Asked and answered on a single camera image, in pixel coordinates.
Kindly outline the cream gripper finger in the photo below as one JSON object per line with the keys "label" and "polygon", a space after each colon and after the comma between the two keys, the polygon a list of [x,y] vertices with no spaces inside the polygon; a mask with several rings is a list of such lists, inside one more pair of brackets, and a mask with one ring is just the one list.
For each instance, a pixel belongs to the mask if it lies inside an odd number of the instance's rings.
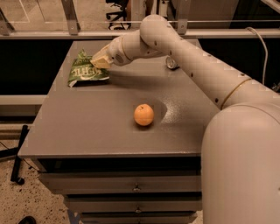
{"label": "cream gripper finger", "polygon": [[112,55],[107,51],[99,51],[96,53],[90,62],[96,68],[111,68],[113,63]]}

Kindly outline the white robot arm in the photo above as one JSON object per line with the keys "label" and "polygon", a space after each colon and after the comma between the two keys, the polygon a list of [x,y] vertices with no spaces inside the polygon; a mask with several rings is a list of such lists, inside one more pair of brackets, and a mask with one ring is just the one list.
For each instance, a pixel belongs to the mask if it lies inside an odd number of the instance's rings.
{"label": "white robot arm", "polygon": [[181,38],[159,15],[112,40],[98,68],[170,56],[219,109],[201,147],[204,224],[280,224],[280,95]]}

